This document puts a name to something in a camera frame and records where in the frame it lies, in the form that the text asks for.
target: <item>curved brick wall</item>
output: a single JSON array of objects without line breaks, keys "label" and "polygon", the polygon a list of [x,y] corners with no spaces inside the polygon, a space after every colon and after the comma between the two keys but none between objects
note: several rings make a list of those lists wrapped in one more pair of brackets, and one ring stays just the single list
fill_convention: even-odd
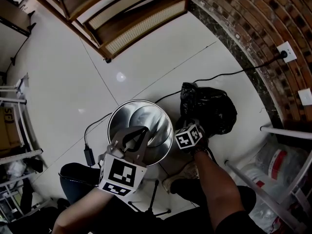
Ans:
[{"label": "curved brick wall", "polygon": [[284,122],[311,130],[312,106],[302,106],[298,90],[312,88],[312,0],[194,0],[223,21],[257,63],[273,58],[288,41],[297,60],[262,68]]}]

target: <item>wall socket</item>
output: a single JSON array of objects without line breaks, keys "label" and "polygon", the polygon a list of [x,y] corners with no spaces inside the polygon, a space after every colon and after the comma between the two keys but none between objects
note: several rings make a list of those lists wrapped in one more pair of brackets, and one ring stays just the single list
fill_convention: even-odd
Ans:
[{"label": "wall socket", "polygon": [[297,59],[297,56],[295,55],[295,53],[294,53],[294,51],[293,51],[293,49],[292,49],[292,47],[291,47],[291,45],[289,44],[288,41],[285,42],[285,43],[283,43],[283,44],[281,44],[281,45],[279,45],[279,46],[277,47],[277,50],[278,50],[280,53],[281,53],[283,50],[287,52],[287,57],[283,59],[284,62],[286,62],[286,63],[287,63],[287,62],[290,62],[290,61],[292,61],[292,60],[296,60],[296,59]]}]

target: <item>plastic bag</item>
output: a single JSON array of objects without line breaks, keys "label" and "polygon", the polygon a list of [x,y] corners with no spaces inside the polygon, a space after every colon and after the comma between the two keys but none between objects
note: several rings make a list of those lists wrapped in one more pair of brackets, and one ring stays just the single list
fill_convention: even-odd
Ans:
[{"label": "plastic bag", "polygon": [[227,134],[232,130],[237,111],[223,90],[184,82],[180,98],[179,121],[198,119],[207,137]]}]

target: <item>black cable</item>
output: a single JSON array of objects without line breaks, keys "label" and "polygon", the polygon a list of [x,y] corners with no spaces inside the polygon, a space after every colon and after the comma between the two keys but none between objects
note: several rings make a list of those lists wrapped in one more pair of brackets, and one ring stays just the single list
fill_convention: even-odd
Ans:
[{"label": "black cable", "polygon": [[[267,61],[267,62],[263,63],[263,64],[260,65],[260,66],[246,68],[246,69],[243,69],[243,70],[234,72],[234,73],[219,74],[219,75],[217,75],[217,76],[215,76],[215,77],[212,77],[212,78],[209,78],[209,79],[198,79],[198,80],[194,81],[193,83],[196,83],[196,82],[198,82],[198,81],[208,81],[208,80],[212,80],[212,79],[215,79],[215,78],[217,78],[217,77],[219,77],[219,76],[231,76],[231,75],[239,74],[239,73],[241,73],[241,72],[246,72],[246,71],[254,70],[254,69],[257,69],[257,68],[262,68],[262,67],[264,67],[264,66],[270,65],[272,62],[274,62],[274,61],[276,61],[276,60],[283,59],[283,58],[286,58],[286,57],[287,57],[287,52],[286,52],[286,51],[282,51],[282,52],[280,53],[279,56],[273,58],[273,59],[270,60],[270,61]],[[173,95],[175,95],[175,94],[177,94],[177,93],[180,93],[180,92],[181,92],[181,90],[180,90],[180,91],[177,91],[177,92],[175,92],[175,93],[169,94],[169,95],[167,95],[167,96],[164,96],[164,97],[160,98],[159,100],[157,100],[155,103],[158,103],[158,102],[160,102],[162,99],[165,99],[166,97],[169,97],[169,96],[173,96]]]},{"label": "black cable", "polygon": [[88,144],[87,144],[87,139],[86,139],[86,135],[87,135],[88,129],[89,129],[91,126],[93,126],[94,124],[98,123],[99,121],[103,120],[105,117],[108,117],[108,116],[111,115],[111,114],[112,114],[112,113],[109,113],[109,114],[105,115],[104,117],[102,117],[101,119],[99,119],[99,120],[93,122],[92,124],[90,124],[90,125],[86,128],[86,131],[84,131],[84,144],[85,144],[86,147],[88,146]]}]

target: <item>cardboard box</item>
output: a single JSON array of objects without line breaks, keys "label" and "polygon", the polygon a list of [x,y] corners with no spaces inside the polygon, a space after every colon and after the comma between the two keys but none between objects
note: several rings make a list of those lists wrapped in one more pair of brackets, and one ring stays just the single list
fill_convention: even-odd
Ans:
[{"label": "cardboard box", "polygon": [[0,150],[20,146],[13,108],[0,107]]}]

